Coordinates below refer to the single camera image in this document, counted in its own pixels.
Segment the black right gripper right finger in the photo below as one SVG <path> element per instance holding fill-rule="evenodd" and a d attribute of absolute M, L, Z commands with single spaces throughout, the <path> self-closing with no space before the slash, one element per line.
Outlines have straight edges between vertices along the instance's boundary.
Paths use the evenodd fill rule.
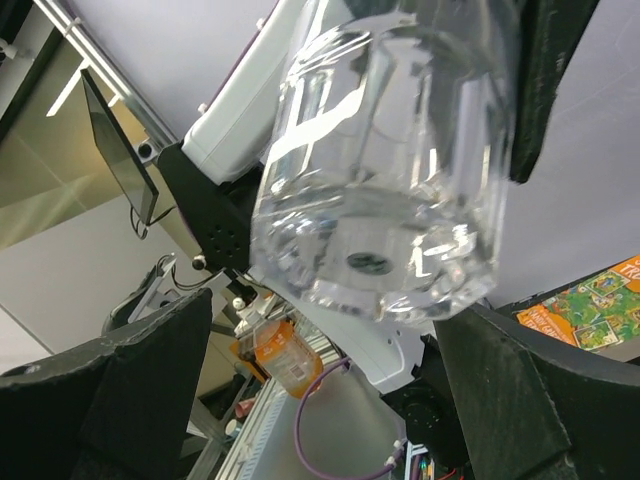
<path fill-rule="evenodd" d="M 476 478 L 638 478 L 637 366 L 480 305 L 435 329 Z"/>

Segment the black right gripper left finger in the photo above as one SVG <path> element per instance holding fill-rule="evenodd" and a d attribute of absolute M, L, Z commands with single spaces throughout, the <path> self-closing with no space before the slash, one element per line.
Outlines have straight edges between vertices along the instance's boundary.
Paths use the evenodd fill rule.
<path fill-rule="evenodd" d="M 2 478 L 174 478 L 211 322 L 201 289 L 2 374 Z"/>

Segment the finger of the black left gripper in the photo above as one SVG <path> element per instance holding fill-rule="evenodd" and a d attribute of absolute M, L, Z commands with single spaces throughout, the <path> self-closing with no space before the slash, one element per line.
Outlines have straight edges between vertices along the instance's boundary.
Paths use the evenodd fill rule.
<path fill-rule="evenodd" d="M 598 0 L 519 1 L 521 52 L 510 180 L 526 183 L 540 157 L 558 88 Z"/>

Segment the clear drinking glass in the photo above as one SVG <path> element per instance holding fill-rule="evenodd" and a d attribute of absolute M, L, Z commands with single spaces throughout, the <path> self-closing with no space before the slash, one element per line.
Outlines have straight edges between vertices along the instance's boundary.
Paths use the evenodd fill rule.
<path fill-rule="evenodd" d="M 516 1 L 309 1 L 250 255 L 304 302 L 422 329 L 497 283 Z"/>

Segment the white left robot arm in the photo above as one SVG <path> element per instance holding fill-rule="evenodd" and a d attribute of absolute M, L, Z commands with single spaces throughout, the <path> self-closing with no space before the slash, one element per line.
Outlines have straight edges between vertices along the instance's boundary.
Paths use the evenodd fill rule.
<path fill-rule="evenodd" d="M 211 269 L 260 273 L 410 441 L 469 455 L 435 327 L 497 284 L 593 1 L 280 1 L 160 171 Z"/>

